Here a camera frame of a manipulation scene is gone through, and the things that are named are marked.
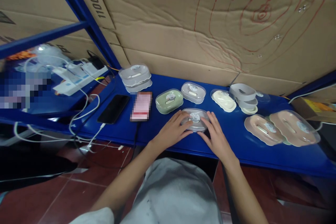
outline white shirt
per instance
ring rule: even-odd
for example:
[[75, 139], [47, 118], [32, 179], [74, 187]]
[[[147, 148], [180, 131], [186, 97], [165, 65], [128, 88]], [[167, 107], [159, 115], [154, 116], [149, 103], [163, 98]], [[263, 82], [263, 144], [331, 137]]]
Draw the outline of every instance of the white shirt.
[[[114, 224], [110, 208], [80, 215], [70, 224]], [[222, 224], [212, 182], [197, 166], [163, 158], [146, 171], [131, 211], [121, 224]]]

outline person's right hand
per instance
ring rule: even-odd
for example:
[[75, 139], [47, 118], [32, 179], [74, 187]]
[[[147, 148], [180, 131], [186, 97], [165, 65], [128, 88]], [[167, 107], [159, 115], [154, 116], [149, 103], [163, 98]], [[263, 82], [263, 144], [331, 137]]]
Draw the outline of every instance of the person's right hand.
[[211, 123], [209, 123], [204, 117], [201, 117], [201, 120], [208, 127], [211, 139], [209, 139], [203, 132], [197, 132], [198, 135], [203, 138], [212, 152], [223, 162], [225, 167], [239, 163], [228, 141], [226, 140], [215, 113], [210, 113], [208, 111], [207, 115]]

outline black smartphone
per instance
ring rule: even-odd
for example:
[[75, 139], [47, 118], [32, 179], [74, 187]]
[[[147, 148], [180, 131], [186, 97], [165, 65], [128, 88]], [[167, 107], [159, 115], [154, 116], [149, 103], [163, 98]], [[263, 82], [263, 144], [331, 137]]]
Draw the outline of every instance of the black smartphone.
[[107, 105], [106, 109], [100, 114], [100, 116], [97, 119], [97, 122], [105, 124], [114, 124], [129, 100], [130, 100], [129, 96], [116, 94], [113, 97], [112, 101]]

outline pink soap dish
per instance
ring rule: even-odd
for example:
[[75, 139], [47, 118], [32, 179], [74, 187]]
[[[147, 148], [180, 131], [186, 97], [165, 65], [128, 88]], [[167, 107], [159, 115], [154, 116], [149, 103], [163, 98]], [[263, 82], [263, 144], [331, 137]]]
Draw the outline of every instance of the pink soap dish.
[[281, 144], [285, 140], [280, 130], [259, 114], [247, 117], [244, 125], [247, 131], [269, 146]]
[[296, 147], [316, 144], [321, 140], [317, 131], [294, 111], [282, 110], [271, 114], [269, 119], [281, 131], [287, 141]]

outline blue shelf surface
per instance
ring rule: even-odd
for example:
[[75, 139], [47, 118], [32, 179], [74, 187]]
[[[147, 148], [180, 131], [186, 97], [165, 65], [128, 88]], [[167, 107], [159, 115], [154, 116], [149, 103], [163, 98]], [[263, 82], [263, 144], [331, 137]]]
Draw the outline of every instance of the blue shelf surface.
[[[145, 91], [153, 92], [151, 114], [149, 120], [147, 122], [142, 122], [139, 127], [138, 138], [136, 140], [137, 145], [146, 145], [150, 140], [152, 140], [177, 110], [182, 110], [188, 107], [199, 108], [215, 112], [218, 121], [222, 126], [223, 133], [241, 163], [287, 170], [313, 176], [336, 178], [336, 167], [330, 162], [318, 145], [294, 147], [279, 144], [275, 146], [268, 146], [248, 132], [244, 126], [244, 120], [248, 117], [248, 115], [244, 114], [238, 106], [233, 112], [227, 113], [223, 111], [210, 97], [212, 89], [227, 90], [228, 88], [195, 82], [206, 89], [207, 94], [204, 102], [196, 105], [184, 99], [181, 107], [167, 115], [163, 115], [156, 109], [155, 98], [159, 94], [171, 88], [180, 90], [186, 80], [161, 75], [152, 75], [152, 81], [152, 86], [145, 89]], [[113, 83], [110, 83], [109, 86], [103, 90], [100, 95], [102, 100], [111, 91], [112, 87]], [[130, 95], [126, 91], [119, 77], [117, 77], [117, 84], [113, 94], [108, 97], [105, 104], [102, 105], [88, 120], [81, 130], [80, 135], [92, 137], [98, 131], [101, 124], [97, 123], [97, 118], [116, 94]], [[278, 96], [270, 97], [271, 100], [269, 102], [260, 102], [258, 104], [258, 114], [267, 116], [270, 113], [275, 113], [281, 110], [293, 109], [293, 107], [288, 104], [288, 100], [285, 98]], [[130, 114], [134, 100], [135, 96], [132, 96], [132, 100], [122, 112], [117, 123], [114, 125], [106, 125], [98, 135], [98, 139], [114, 141], [119, 144], [133, 144], [137, 124], [130, 122]], [[93, 102], [90, 106], [88, 106], [88, 108], [86, 108], [84, 113], [90, 111], [95, 106], [96, 103]], [[169, 150], [217, 158], [201, 137], [196, 133], [182, 139], [179, 143], [169, 148]]]

